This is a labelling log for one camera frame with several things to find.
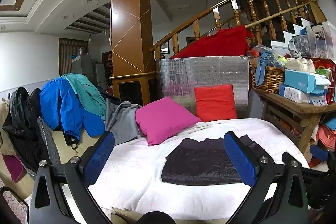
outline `clear plastic storage bin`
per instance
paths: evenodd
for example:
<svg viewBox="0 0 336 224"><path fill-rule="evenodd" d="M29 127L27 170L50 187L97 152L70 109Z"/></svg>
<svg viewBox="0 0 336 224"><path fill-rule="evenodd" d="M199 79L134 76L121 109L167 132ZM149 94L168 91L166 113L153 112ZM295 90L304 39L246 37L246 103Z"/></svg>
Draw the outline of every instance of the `clear plastic storage bin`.
<svg viewBox="0 0 336 224"><path fill-rule="evenodd" d="M336 28L329 21L306 27L310 57L336 59Z"/></svg>

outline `wooden table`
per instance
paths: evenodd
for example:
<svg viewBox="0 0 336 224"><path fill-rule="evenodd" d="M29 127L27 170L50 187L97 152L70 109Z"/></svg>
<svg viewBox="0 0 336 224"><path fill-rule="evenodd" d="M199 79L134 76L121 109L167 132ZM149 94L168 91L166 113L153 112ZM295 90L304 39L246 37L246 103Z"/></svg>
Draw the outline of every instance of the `wooden table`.
<svg viewBox="0 0 336 224"><path fill-rule="evenodd" d="M264 109L262 119L271 122L278 127L303 153L307 160L310 160L309 153L311 136L314 128L320 123L321 115L327 112L336 111L336 103L327 106L314 106L313 104L298 104L292 100L281 97L278 94L266 93L254 90L262 100ZM302 133L301 138L295 136L288 128L283 126L274 116L285 120L296 130Z"/></svg>

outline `brown pillar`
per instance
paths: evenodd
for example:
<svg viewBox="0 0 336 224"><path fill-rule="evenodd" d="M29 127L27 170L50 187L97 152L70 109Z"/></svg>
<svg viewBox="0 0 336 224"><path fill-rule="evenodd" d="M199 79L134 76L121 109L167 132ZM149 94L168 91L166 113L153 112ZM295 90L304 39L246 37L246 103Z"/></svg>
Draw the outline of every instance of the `brown pillar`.
<svg viewBox="0 0 336 224"><path fill-rule="evenodd" d="M151 2L112 0L111 20L114 75L112 82L115 94L122 94L121 81L128 83L139 80L145 105L150 102L148 78L155 77L154 54L150 51L150 47L153 46Z"/></svg>

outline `white tissue package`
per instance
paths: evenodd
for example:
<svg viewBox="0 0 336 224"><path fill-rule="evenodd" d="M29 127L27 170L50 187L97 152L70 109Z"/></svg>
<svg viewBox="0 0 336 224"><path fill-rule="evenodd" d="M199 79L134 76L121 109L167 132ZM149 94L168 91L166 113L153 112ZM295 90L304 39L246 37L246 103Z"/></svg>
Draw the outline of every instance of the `white tissue package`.
<svg viewBox="0 0 336 224"><path fill-rule="evenodd" d="M297 90L291 86L285 87L283 96L294 101L295 103L309 103L310 98L309 93L305 93L302 90Z"/></svg>

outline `bed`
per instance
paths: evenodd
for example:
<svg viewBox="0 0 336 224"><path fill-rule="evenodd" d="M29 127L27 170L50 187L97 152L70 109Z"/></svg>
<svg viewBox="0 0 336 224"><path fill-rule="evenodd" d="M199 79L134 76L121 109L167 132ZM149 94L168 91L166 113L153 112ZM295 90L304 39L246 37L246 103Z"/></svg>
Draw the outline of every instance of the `bed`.
<svg viewBox="0 0 336 224"><path fill-rule="evenodd" d="M243 183L212 186L168 184L162 182L161 171L165 157L182 139L217 139L228 131L233 131L238 137L247 134L266 149L275 163L281 164L281 156L287 151L308 168L298 148L269 122L260 119L199 122L160 145L148 146L143 137L117 145L97 182L89 190L102 208L115 209L125 217L162 211L179 220L227 219L238 208L249 186ZM276 184L272 184L266 198L273 196L275 188Z"/></svg>

